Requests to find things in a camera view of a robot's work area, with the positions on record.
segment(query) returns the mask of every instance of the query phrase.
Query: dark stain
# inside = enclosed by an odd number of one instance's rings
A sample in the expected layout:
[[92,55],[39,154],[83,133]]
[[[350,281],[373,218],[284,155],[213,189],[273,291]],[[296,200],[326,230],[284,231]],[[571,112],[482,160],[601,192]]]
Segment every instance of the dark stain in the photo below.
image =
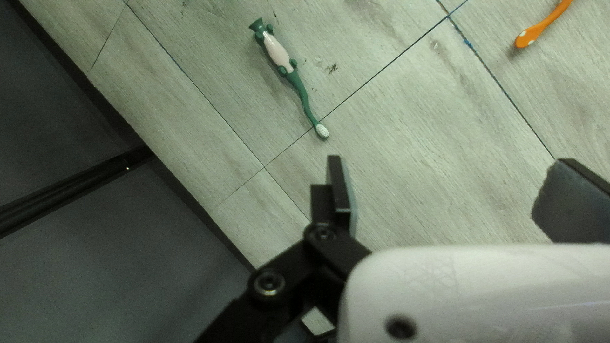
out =
[[333,64],[333,65],[329,65],[328,67],[326,67],[326,70],[328,70],[328,74],[332,74],[335,70],[339,69],[339,67],[337,67],[337,64]]
[[[188,0],[182,0],[182,7],[186,7],[188,5]],[[180,11],[181,18],[184,18],[184,8]]]
[[449,69],[451,75],[458,81],[466,94],[471,97],[476,98],[476,93],[474,92],[474,85],[468,75],[464,74],[460,68],[458,68],[450,58],[449,50],[441,44],[441,42],[433,39],[430,41],[430,50],[432,50],[442,61],[442,64]]
[[383,31],[403,46],[408,46],[403,37],[394,28],[392,13],[387,11],[377,0],[346,0],[345,2],[362,19],[368,21],[374,30]]

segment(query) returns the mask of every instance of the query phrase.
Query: toothbrush handle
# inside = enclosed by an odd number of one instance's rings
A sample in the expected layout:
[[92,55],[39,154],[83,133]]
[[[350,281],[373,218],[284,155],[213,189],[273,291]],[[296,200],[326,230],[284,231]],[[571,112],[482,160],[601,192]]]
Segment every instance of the toothbrush handle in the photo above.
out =
[[269,32],[263,31],[263,44],[267,54],[271,57],[271,60],[278,67],[284,67],[286,73],[290,74],[294,71],[294,68],[290,64],[290,56],[284,47],[278,42],[278,40]]

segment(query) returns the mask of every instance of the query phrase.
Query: toothbrush head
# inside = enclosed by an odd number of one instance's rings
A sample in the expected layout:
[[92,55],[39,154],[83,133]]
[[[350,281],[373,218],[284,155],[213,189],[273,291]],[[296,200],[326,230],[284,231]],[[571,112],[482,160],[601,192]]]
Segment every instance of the toothbrush head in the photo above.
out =
[[321,138],[328,138],[328,129],[322,124],[315,126],[315,133],[317,133]]

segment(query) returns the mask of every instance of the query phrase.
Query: wooden floor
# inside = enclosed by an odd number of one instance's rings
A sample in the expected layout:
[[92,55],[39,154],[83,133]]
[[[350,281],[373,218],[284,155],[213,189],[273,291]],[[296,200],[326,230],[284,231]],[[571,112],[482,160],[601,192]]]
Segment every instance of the wooden floor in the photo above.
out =
[[[530,210],[553,159],[610,178],[607,1],[519,51],[557,0],[22,2],[255,266],[300,238],[327,154],[373,250],[548,242]],[[261,16],[328,141],[248,30]]]

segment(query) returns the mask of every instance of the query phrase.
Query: bolt head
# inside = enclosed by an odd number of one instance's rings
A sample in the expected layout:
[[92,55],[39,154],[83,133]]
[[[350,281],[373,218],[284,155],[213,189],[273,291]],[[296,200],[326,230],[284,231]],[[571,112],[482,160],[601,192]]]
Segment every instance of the bolt head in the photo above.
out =
[[254,290],[266,297],[278,295],[285,285],[284,277],[274,270],[264,270],[254,280]]
[[333,240],[337,238],[335,230],[326,223],[317,224],[314,228],[314,237],[317,240]]

